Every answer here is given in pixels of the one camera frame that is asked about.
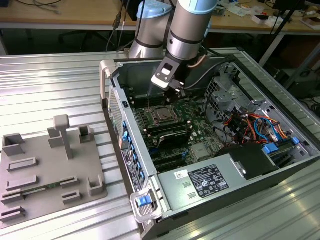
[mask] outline handle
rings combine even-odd
[[[149,196],[152,203],[139,207],[137,200],[145,196]],[[157,204],[154,192],[149,188],[144,188],[138,192],[132,193],[130,196],[130,203],[133,209],[135,220],[140,224],[149,220],[158,219],[162,216],[161,207],[159,204]],[[152,212],[148,214],[142,214],[141,212],[144,212],[149,205],[152,205]]]

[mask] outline blue cable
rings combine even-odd
[[[266,119],[266,118],[264,118],[264,117],[260,117],[260,118],[258,118],[257,120],[255,120],[255,122],[254,122],[254,130],[255,130],[256,134],[258,134],[260,137],[264,138],[264,139],[267,141],[267,143],[269,142],[269,140],[267,139],[267,137],[264,136],[264,135],[262,135],[262,134],[260,134],[260,132],[259,132],[258,129],[257,129],[257,122],[258,122],[259,119],[263,119],[263,120],[265,120],[268,124],[270,124],[270,126],[271,126],[271,128],[272,128],[272,130],[273,130],[273,132],[274,132],[274,134],[275,134],[275,136],[276,136],[278,139],[283,140],[283,138],[277,133],[274,125],[272,124],[272,122],[271,122],[269,119]]]
[[[260,118],[258,118],[258,119],[255,120],[255,122],[254,122],[254,130],[255,130],[256,134],[258,134],[260,137],[264,138],[264,139],[266,140],[266,142],[269,143],[268,138],[267,138],[266,136],[260,134],[260,132],[259,132],[258,129],[257,129],[257,122],[258,122],[259,119],[260,119]]]

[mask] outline chip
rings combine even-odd
[[[198,143],[191,146],[191,150],[194,153],[197,160],[209,157],[210,154],[203,143]]]

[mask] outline table leg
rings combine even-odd
[[[2,36],[0,34],[0,56],[6,56],[8,55],[4,40],[2,39]]]
[[[285,81],[282,85],[285,89],[288,89],[300,76],[300,74],[309,66],[312,60],[318,56],[320,53],[320,43],[315,47],[315,49],[306,57],[304,62],[295,70],[294,74]]]
[[[268,50],[265,52],[265,54],[263,55],[263,57],[261,58],[261,60],[259,61],[259,64],[263,67],[266,62],[268,61],[268,59],[271,57],[271,55],[274,53],[274,51],[276,50],[276,48],[278,47],[278,45],[280,44],[280,42],[282,41],[282,39],[284,38],[284,34],[279,34],[278,36],[276,36],[275,40],[271,43],[270,47],[268,48]]]

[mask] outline metal frame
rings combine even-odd
[[[296,81],[300,74],[309,66],[312,60],[320,53],[320,43],[314,48],[314,50],[306,57],[303,63],[295,70],[294,74],[283,83],[285,89],[289,89],[290,86]]]

